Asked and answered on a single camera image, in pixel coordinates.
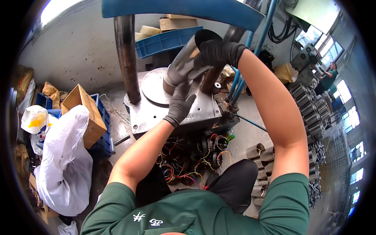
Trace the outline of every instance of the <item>blue frame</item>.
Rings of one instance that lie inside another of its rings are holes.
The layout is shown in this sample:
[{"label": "blue frame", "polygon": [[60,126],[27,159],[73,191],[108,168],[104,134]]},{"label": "blue frame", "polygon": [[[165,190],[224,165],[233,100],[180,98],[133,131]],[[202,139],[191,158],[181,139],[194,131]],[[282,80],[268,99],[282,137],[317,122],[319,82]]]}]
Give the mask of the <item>blue frame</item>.
[{"label": "blue frame", "polygon": [[187,15],[252,32],[264,18],[260,12],[236,0],[102,0],[103,18],[148,13]]}]

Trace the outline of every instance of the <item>concrete floor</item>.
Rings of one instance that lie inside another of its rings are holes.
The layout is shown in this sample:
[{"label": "concrete floor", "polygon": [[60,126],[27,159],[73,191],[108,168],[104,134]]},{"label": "concrete floor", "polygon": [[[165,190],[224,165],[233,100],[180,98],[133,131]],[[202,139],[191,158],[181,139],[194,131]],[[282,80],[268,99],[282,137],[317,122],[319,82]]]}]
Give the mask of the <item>concrete floor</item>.
[{"label": "concrete floor", "polygon": [[[119,111],[122,113],[127,113],[125,105],[123,104],[123,98],[124,98],[124,90],[119,91],[116,88],[113,90],[107,90],[105,91],[107,97],[110,100],[110,103]],[[101,97],[102,101],[107,101],[106,97]],[[263,121],[261,120],[260,114],[256,108],[256,104],[254,102],[253,97],[249,97],[246,95],[241,95],[238,100],[238,106],[240,111],[238,112],[241,116],[244,116],[257,124],[264,126]],[[111,137],[114,141],[120,139],[122,136],[126,134],[131,134],[132,130],[131,127],[124,122],[122,122],[114,113],[114,109],[111,107]],[[255,144],[262,143],[265,147],[272,146],[272,142],[270,140],[269,135],[260,130],[259,128],[251,125],[250,123],[241,120],[240,123],[238,123],[233,128],[235,138],[229,142],[229,149],[232,152],[232,164],[235,162],[240,161],[241,159],[246,158],[245,151],[248,147],[251,147]],[[119,144],[116,147],[116,154],[112,155],[109,161],[114,165],[116,161],[120,158],[120,156],[125,152],[125,150],[136,140],[131,135],[131,139]],[[220,167],[220,172],[223,172],[230,166],[229,158],[226,156],[223,159],[223,164]],[[207,177],[209,174],[203,175],[203,182],[204,185]],[[171,191],[173,192],[177,188],[197,188],[197,185],[190,185],[185,186],[181,183],[179,183],[176,186],[170,186]],[[260,208],[258,206],[253,205],[253,203],[250,205],[250,207],[245,211],[244,215],[254,217],[258,215]]]}]

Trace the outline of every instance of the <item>white plastic bag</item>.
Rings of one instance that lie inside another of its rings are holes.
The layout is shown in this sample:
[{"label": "white plastic bag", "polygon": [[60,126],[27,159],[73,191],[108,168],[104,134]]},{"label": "white plastic bag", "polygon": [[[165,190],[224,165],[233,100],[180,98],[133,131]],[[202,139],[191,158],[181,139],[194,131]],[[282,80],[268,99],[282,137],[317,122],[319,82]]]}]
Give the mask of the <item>white plastic bag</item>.
[{"label": "white plastic bag", "polygon": [[36,186],[51,209],[76,216],[89,204],[92,158],[83,145],[89,111],[77,105],[46,134],[43,158],[34,170]]},{"label": "white plastic bag", "polygon": [[43,154],[43,148],[41,149],[39,146],[43,146],[44,139],[46,137],[46,129],[49,130],[57,121],[58,119],[55,116],[48,114],[48,128],[47,125],[45,125],[38,132],[38,134],[30,135],[31,147],[33,148],[35,154],[40,156]]},{"label": "white plastic bag", "polygon": [[72,221],[70,225],[62,223],[58,226],[58,231],[60,235],[78,235],[76,221]]},{"label": "white plastic bag", "polygon": [[18,105],[18,112],[20,114],[24,114],[25,109],[31,105],[31,101],[34,95],[34,90],[35,90],[35,82],[34,82],[34,79],[31,79],[29,83],[29,87],[27,88],[25,97],[21,101],[21,103]]},{"label": "white plastic bag", "polygon": [[21,119],[21,128],[30,134],[38,134],[46,126],[45,132],[48,131],[48,112],[47,109],[33,105],[25,109]]}]

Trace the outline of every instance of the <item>black work glove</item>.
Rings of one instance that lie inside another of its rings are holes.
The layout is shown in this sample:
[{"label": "black work glove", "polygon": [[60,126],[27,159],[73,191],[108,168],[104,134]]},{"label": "black work glove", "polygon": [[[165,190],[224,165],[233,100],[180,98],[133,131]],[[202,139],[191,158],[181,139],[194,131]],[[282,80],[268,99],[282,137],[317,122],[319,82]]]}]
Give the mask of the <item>black work glove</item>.
[{"label": "black work glove", "polygon": [[190,91],[188,82],[180,83],[172,95],[170,105],[168,106],[168,114],[163,118],[174,127],[177,127],[188,115],[196,95],[191,95],[187,101],[185,98]]},{"label": "black work glove", "polygon": [[200,53],[194,58],[196,69],[210,66],[232,65],[238,68],[238,62],[246,46],[236,42],[209,40],[200,44]]}]

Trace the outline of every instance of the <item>round metal plate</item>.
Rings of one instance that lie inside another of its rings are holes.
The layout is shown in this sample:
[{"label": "round metal plate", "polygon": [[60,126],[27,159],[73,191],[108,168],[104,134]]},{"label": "round metal plate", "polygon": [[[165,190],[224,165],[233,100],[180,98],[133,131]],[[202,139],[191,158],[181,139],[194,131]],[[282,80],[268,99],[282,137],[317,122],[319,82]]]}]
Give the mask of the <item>round metal plate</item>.
[{"label": "round metal plate", "polygon": [[163,90],[164,77],[167,77],[167,68],[156,68],[145,75],[141,88],[149,100],[158,104],[168,105],[172,95]]}]

